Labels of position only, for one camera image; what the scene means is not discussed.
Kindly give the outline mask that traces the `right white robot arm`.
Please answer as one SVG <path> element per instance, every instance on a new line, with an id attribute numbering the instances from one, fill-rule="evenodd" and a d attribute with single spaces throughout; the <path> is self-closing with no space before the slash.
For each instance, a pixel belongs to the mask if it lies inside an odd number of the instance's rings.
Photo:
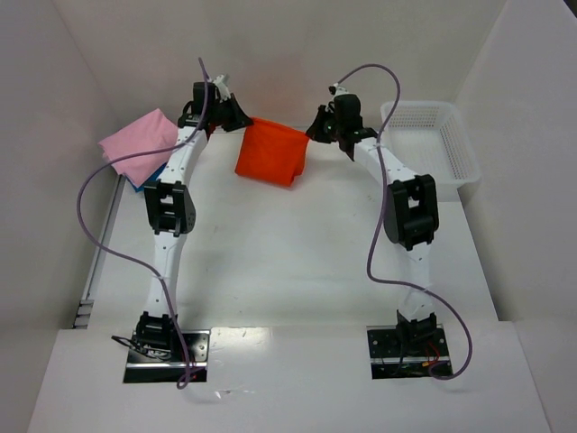
<path id="1" fill-rule="evenodd" d="M 416 350 L 429 345 L 437 328 L 429 290 L 424 282 L 377 277 L 372 261 L 380 234 L 385 234 L 408 256 L 407 265 L 412 272 L 429 274 L 428 255 L 439 227 L 435 180 L 429 174 L 416 173 L 386 149 L 380 142 L 382 131 L 364 125 L 361 100 L 355 94 L 338 84 L 329 91 L 332 99 L 317 109 L 306 135 L 319 143 L 337 143 L 341 152 L 366 169 L 381 186 L 380 211 L 366 270 L 374 282 L 408 289 L 397 310 L 396 339 L 399 355 L 413 356 Z"/>

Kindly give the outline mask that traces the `white plastic basket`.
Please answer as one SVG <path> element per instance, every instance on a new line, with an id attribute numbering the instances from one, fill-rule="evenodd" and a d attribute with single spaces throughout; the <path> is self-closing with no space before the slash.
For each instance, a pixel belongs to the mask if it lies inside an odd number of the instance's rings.
<path id="1" fill-rule="evenodd" d="M 458 189 L 481 171 L 456 106 L 439 101 L 400 101 L 381 106 L 391 115 L 382 141 L 410 169 L 430 174 L 438 186 Z"/>

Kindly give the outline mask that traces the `blue folded t shirt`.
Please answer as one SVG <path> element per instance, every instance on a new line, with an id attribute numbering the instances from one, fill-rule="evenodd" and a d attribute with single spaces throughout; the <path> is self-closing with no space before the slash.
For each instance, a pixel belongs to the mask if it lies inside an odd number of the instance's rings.
<path id="1" fill-rule="evenodd" d="M 151 175 L 146 181 L 144 181 L 143 184 L 140 185 L 140 186 L 136 186 L 131 180 L 128 180 L 128 182 L 129 182 L 130 185 L 133 187 L 133 189 L 134 189 L 134 191 L 135 191 L 136 193 L 142 192 L 142 191 L 144 190 L 144 185 L 145 185 L 147 182 L 149 182 L 149 181 L 155 181 L 155 180 L 162 174 L 162 172 L 164 171 L 165 167 L 166 167 L 166 165 L 165 165 L 165 164 L 162 164 L 162 165 L 161 165 L 156 171 L 154 171 L 154 172 L 152 173 L 152 175 Z"/>

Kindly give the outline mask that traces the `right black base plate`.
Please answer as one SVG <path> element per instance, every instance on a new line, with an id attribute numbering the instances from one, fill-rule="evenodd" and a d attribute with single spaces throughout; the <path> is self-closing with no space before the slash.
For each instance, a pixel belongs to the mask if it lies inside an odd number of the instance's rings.
<path id="1" fill-rule="evenodd" d="M 453 374 L 442 327 L 410 342 L 401 342 L 394 327 L 369 327 L 367 338 L 373 380 L 430 377 L 430 368 L 441 377 Z"/>

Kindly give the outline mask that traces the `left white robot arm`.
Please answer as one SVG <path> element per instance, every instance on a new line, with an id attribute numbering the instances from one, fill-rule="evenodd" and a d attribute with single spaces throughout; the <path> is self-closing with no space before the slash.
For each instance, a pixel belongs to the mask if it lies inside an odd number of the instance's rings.
<path id="1" fill-rule="evenodd" d="M 178 119 L 176 149 L 155 180 L 144 184 L 147 217 L 154 234 L 151 286 L 135 340 L 138 345 L 171 356 L 184 356 L 177 331 L 176 289 L 179 261 L 197 212 L 188 191 L 192 171 L 211 133 L 218 127 L 227 132 L 252 125 L 230 91 L 228 76 L 196 82 L 192 99 Z"/>

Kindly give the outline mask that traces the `pink folded t shirt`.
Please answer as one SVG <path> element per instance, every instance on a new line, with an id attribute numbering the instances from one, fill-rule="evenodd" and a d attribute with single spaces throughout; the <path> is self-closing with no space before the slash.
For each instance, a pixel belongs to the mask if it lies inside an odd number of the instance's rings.
<path id="1" fill-rule="evenodd" d="M 107 161 L 129 154 L 172 148 L 178 140 L 178 128 L 159 108 L 128 124 L 98 144 Z M 136 188 L 143 185 L 169 159 L 171 152 L 131 158 L 116 162 L 115 171 L 124 175 Z"/>

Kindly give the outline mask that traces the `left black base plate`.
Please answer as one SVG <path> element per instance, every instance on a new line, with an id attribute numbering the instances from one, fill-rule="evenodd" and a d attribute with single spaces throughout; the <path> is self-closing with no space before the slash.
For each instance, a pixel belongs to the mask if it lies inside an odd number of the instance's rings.
<path id="1" fill-rule="evenodd" d="M 184 331 L 183 337 L 193 373 L 190 381 L 206 382 L 210 332 Z M 126 358 L 123 383 L 177 383 L 184 375 L 185 368 L 185 356 L 178 338 L 172 351 L 150 345 L 139 348 L 131 345 Z"/>

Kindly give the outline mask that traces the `orange t shirt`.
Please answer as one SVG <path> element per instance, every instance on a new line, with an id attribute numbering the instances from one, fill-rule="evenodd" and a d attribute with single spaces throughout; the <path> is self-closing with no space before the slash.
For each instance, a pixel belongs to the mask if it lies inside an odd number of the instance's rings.
<path id="1" fill-rule="evenodd" d="M 234 172 L 241 177 L 290 188 L 306 165 L 309 138 L 301 131 L 254 117 L 245 129 Z"/>

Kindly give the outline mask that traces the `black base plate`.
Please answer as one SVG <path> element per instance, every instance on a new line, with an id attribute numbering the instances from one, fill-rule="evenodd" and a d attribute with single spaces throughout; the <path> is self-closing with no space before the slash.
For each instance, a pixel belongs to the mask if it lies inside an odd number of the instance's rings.
<path id="1" fill-rule="evenodd" d="M 210 332 L 184 331 L 183 337 L 193 373 L 190 381 L 206 382 Z M 126 358 L 123 383 L 177 383 L 184 375 L 185 368 L 185 356 L 178 338 L 172 351 L 150 345 L 139 348 L 131 345 Z"/>
<path id="2" fill-rule="evenodd" d="M 369 327 L 367 338 L 373 380 L 430 377 L 430 368 L 441 377 L 453 374 L 442 327 L 410 342 L 401 342 L 394 327 Z"/>

